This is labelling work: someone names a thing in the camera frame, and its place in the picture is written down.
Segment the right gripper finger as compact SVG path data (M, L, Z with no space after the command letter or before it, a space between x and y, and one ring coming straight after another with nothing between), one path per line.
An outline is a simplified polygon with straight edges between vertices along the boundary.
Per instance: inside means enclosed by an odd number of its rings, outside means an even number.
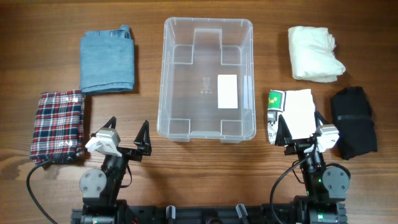
M275 136L276 146L286 146L292 142L292 135L282 114L278 117L278 128Z
M322 116L322 114L319 111L314 112L314 118L315 118L316 127L329 124L329 122Z

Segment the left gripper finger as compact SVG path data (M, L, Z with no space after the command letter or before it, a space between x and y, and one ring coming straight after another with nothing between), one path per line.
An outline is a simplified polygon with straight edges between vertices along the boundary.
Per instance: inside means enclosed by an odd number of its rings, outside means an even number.
M142 124L134 140L134 144L137 146L138 150L151 150L148 120L145 120Z
M116 117L113 116L111 117L108 122L103 126L104 128L111 128L111 129L116 129Z

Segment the white printed t-shirt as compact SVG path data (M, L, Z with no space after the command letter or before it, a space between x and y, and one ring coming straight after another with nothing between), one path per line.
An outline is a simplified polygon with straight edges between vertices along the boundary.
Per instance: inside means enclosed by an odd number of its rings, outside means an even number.
M308 138L316 130L314 114L315 104L311 89L271 90L267 109L269 142L275 143L280 115L285 119L292 139Z

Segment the black garment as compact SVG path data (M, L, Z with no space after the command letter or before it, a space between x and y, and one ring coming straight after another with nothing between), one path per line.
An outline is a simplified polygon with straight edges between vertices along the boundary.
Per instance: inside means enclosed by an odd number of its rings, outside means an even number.
M330 100L333 124L339 131L338 150L344 160L377 151L372 109L361 86L336 93Z

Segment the cream white cloth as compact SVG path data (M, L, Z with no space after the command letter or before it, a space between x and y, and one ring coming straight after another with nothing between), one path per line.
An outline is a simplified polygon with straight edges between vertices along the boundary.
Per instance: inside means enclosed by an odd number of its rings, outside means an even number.
M345 73L346 67L334 54L335 38L326 27L291 27L288 39L294 79L330 83Z

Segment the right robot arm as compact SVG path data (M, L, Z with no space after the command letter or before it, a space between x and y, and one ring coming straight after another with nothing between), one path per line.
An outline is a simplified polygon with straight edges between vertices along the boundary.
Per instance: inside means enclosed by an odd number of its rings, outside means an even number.
M274 192L278 184L290 172L299 167L303 175L306 196L296 196L290 203L289 223L347 223L345 205L346 191L349 189L351 173L337 163L326 164L323 152L335 146L339 131L333 124L314 112L317 128L308 138L294 139L282 115L278 117L276 146L284 146L284 154L298 156L272 186L270 210L276 223L282 223L274 206Z

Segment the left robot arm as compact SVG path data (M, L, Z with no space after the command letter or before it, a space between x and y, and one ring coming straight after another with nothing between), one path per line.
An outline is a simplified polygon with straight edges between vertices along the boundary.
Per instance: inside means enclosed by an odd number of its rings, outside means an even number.
M99 169L86 171L80 179L83 194L83 208L74 210L72 223L138 223L138 217L129 208L126 200L119 200L118 193L128 187L123 184L125 174L132 175L129 161L140 162L150 156L152 147L149 136L149 122L144 121L135 140L135 149L121 147L116 118L113 116L102 128L91 135L85 148L105 156Z

